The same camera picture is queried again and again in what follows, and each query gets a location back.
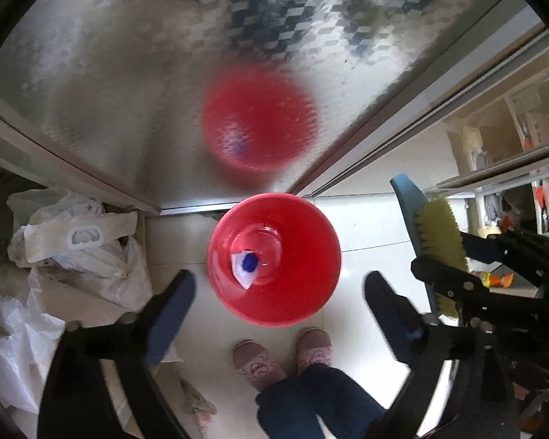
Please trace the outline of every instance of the tile grout line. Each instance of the tile grout line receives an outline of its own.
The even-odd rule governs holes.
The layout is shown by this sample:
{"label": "tile grout line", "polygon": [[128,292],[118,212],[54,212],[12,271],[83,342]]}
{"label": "tile grout line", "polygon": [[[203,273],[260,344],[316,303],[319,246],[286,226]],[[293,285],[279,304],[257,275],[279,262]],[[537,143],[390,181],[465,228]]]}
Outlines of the tile grout line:
{"label": "tile grout line", "polygon": [[381,244],[380,246],[359,247],[358,249],[347,249],[345,251],[342,251],[342,253],[344,253],[344,252],[354,252],[354,251],[363,251],[363,250],[366,250],[366,249],[376,249],[376,247],[394,246],[395,244],[405,244],[407,242],[410,242],[410,240],[392,242],[392,243],[388,243],[388,244]]}

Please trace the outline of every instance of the blue gripper pad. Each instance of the blue gripper pad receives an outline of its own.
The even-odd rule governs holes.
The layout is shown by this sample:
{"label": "blue gripper pad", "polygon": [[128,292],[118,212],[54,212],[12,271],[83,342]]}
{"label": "blue gripper pad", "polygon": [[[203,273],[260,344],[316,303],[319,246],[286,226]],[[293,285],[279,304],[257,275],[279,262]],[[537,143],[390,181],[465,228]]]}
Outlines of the blue gripper pad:
{"label": "blue gripper pad", "polygon": [[147,326],[145,359],[148,363],[159,363],[164,358],[189,312],[195,291],[195,276],[182,269],[139,315]]}

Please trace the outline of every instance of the yellow brush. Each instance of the yellow brush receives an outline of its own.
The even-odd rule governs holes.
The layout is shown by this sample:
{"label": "yellow brush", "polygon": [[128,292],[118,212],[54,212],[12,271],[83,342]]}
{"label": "yellow brush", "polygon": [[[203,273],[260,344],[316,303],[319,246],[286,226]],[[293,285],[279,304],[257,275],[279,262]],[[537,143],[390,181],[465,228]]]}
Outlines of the yellow brush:
{"label": "yellow brush", "polygon": [[[445,198],[435,199],[419,208],[414,222],[423,253],[448,266],[468,271],[460,230]],[[436,294],[436,300],[441,313],[458,318],[454,301],[439,294]]]}
{"label": "yellow brush", "polygon": [[[395,176],[391,186],[399,200],[404,225],[417,256],[431,255],[452,267],[468,271],[466,254],[455,218],[445,199],[427,201],[423,192],[405,174]],[[436,295],[425,285],[434,314],[457,318],[454,301]]]}

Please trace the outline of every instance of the white plastic bag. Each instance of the white plastic bag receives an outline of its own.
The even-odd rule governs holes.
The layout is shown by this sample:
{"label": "white plastic bag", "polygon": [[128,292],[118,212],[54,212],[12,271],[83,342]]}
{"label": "white plastic bag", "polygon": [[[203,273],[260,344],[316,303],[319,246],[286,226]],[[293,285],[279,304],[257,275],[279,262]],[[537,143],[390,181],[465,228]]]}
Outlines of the white plastic bag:
{"label": "white plastic bag", "polygon": [[99,201],[64,188],[14,193],[8,197],[6,204],[14,215],[14,234],[8,246],[8,258],[18,267],[42,267],[55,263],[51,259],[27,261],[24,235],[26,225],[53,220],[64,211],[72,217],[98,215],[104,212],[104,207]]}
{"label": "white plastic bag", "polygon": [[28,302],[26,276],[23,269],[0,267],[0,401],[38,414],[64,322]]}
{"label": "white plastic bag", "polygon": [[250,289],[258,277],[258,257],[252,251],[242,251],[230,255],[232,274],[245,290]]}
{"label": "white plastic bag", "polygon": [[25,226],[20,227],[12,236],[10,244],[8,244],[7,252],[10,259],[18,267],[44,267],[55,264],[53,259],[43,259],[42,261],[30,263],[26,260],[25,249]]}
{"label": "white plastic bag", "polygon": [[107,244],[136,230],[136,212],[72,217],[63,211],[50,221],[25,227],[26,259],[35,263],[60,253]]}
{"label": "white plastic bag", "polygon": [[0,338],[0,403],[38,414],[40,382],[31,375],[33,356],[24,334]]}
{"label": "white plastic bag", "polygon": [[9,408],[8,414],[27,438],[37,439],[38,414],[18,408]]}
{"label": "white plastic bag", "polygon": [[84,327],[113,324],[128,311],[57,280],[57,277],[63,280],[66,275],[67,271],[56,267],[32,268],[29,304],[65,322],[79,320]]}
{"label": "white plastic bag", "polygon": [[125,258],[124,251],[117,240],[100,247],[76,249],[53,256],[53,260],[63,269],[117,280],[125,279],[128,276],[128,265]]}
{"label": "white plastic bag", "polygon": [[63,282],[121,305],[129,311],[138,312],[153,296],[145,253],[136,239],[130,236],[122,256],[126,260],[126,278],[100,278],[69,272]]}
{"label": "white plastic bag", "polygon": [[15,215],[13,232],[27,224],[52,220],[63,211],[72,216],[101,214],[104,208],[99,201],[73,193],[65,188],[28,190],[14,193],[6,201]]}

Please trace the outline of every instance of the pink slipper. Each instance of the pink slipper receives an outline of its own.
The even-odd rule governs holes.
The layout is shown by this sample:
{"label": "pink slipper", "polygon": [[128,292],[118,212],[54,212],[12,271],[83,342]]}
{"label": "pink slipper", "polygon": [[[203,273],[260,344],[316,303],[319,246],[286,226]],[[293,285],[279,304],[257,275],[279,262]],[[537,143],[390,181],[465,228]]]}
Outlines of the pink slipper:
{"label": "pink slipper", "polygon": [[232,352],[234,368],[257,390],[287,378],[267,349],[252,340],[238,344]]}
{"label": "pink slipper", "polygon": [[297,374],[313,363],[331,366],[331,339],[319,328],[310,328],[303,332],[297,342]]}

